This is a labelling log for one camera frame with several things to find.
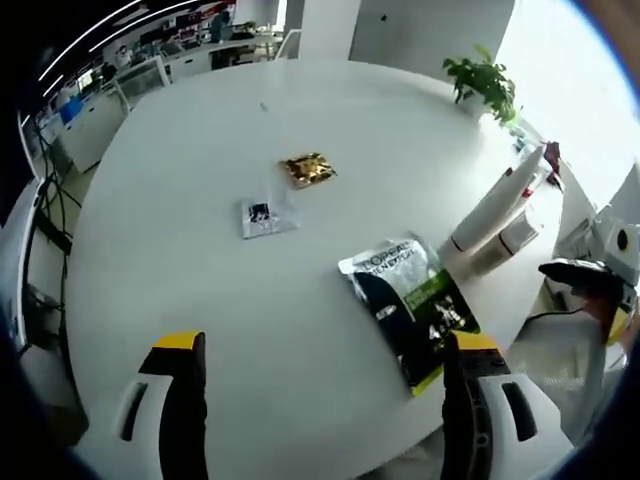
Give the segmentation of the person's right hand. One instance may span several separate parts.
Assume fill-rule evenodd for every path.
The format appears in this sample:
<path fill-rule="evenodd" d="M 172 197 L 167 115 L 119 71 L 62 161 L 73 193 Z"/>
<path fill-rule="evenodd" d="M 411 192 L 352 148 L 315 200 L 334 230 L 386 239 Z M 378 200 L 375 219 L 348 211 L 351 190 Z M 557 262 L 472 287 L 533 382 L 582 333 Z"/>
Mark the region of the person's right hand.
<path fill-rule="evenodd" d="M 599 322 L 602 342 L 606 343 L 615 319 L 616 304 L 606 297 L 588 297 L 584 300 L 583 309 Z"/>

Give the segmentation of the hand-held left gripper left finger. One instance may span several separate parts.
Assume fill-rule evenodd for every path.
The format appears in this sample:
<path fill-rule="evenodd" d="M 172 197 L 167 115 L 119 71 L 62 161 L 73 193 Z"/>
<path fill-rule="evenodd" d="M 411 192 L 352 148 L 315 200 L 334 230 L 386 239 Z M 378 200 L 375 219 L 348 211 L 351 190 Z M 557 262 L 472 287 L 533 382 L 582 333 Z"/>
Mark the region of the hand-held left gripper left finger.
<path fill-rule="evenodd" d="M 206 340 L 202 331 L 157 340 L 114 418 L 114 479 L 206 479 Z"/>

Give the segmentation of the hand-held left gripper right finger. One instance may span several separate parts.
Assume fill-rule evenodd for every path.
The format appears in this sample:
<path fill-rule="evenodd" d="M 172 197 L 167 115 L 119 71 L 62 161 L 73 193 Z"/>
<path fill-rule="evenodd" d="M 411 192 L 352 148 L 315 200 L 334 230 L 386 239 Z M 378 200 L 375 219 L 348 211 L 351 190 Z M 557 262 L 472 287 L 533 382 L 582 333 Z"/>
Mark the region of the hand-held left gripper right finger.
<path fill-rule="evenodd" d="M 490 336 L 451 331 L 443 380 L 444 479 L 537 479 L 568 454 L 559 409 Z"/>

